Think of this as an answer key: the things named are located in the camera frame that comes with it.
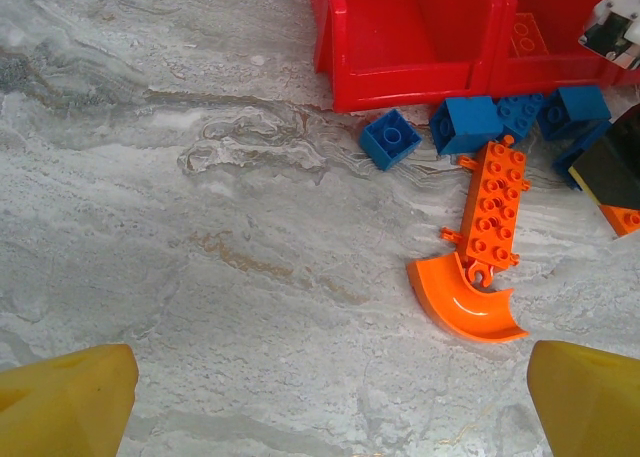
marble countertop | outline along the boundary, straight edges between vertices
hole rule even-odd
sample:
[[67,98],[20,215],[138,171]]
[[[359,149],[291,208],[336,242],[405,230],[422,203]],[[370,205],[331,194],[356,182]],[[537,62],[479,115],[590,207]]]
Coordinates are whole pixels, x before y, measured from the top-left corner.
[[[424,315],[405,265],[443,255],[468,174],[426,136],[390,172],[311,65],[308,0],[0,0],[0,370],[126,342],[119,455],[551,455],[539,339],[640,357],[640,235],[615,240],[533,135],[500,274],[531,332]],[[614,114],[635,89],[608,95]]]

toy block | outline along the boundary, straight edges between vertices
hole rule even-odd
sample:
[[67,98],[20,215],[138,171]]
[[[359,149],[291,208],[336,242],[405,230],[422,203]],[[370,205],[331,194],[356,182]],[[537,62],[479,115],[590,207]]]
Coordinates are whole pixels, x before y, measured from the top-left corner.
[[476,274],[486,287],[494,271],[518,265],[519,256],[511,253],[516,218],[522,191],[531,183],[524,179],[527,156],[510,148],[514,139],[489,142],[474,160],[461,157],[459,163],[473,172],[460,232],[443,229],[441,237],[457,245],[467,267],[470,282]]
[[516,143],[524,140],[544,104],[542,94],[515,95],[498,102],[498,117],[504,125],[502,136],[512,135]]
[[567,342],[537,342],[527,385],[553,455],[638,455],[638,382],[640,360]]
[[562,87],[542,106],[538,124],[545,140],[576,139],[610,118],[597,86]]
[[137,381],[128,345],[103,345],[1,373],[0,453],[115,456]]
[[567,185],[572,189],[582,190],[576,179],[573,178],[569,169],[576,160],[611,128],[611,122],[608,120],[600,122],[592,131],[583,135],[564,151],[553,163],[554,170],[565,180]]
[[503,130],[491,97],[446,99],[430,125],[441,155],[477,152]]
[[397,110],[369,124],[360,135],[360,147],[383,171],[408,156],[420,142],[422,137]]
[[531,13],[516,14],[511,32],[511,44],[516,57],[549,55],[536,19]]
[[600,211],[618,237],[624,237],[640,229],[640,211],[610,205],[601,205]]
[[640,104],[583,152],[569,172],[598,205],[640,210]]

blue duplo block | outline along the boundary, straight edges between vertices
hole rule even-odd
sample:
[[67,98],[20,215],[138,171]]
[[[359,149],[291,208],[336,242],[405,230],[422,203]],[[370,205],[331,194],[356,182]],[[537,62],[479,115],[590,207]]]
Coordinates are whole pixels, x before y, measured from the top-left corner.
[[602,92],[595,85],[562,87],[542,106],[538,124],[545,140],[577,139],[610,118]]
[[608,120],[604,122],[600,122],[594,129],[590,132],[586,133],[579,139],[571,144],[566,151],[564,151],[560,157],[558,157],[553,162],[554,170],[560,174],[560,176],[565,180],[567,185],[572,189],[580,189],[580,185],[573,178],[569,169],[573,165],[573,163],[578,160],[578,158],[583,154],[583,152],[587,151],[595,142],[607,133],[609,128],[611,127],[611,122]]
[[430,125],[436,149],[442,155],[477,152],[503,130],[491,97],[446,99]]
[[500,99],[497,104],[498,117],[504,125],[501,137],[512,135],[516,143],[524,140],[543,104],[542,94],[514,95]]
[[369,124],[360,135],[360,147],[380,170],[389,170],[420,142],[422,137],[395,109]]

red plastic bin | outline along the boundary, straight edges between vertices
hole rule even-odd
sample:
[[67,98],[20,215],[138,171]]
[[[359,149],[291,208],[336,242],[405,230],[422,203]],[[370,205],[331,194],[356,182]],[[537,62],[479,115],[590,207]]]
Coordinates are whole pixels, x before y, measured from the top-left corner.
[[487,93],[502,0],[313,0],[339,112]]
[[[578,43],[601,0],[503,0],[506,8],[489,94],[551,92],[561,86],[615,81],[620,68]],[[521,51],[526,43],[529,52]]]
[[640,83],[578,43],[600,0],[313,0],[338,112]]

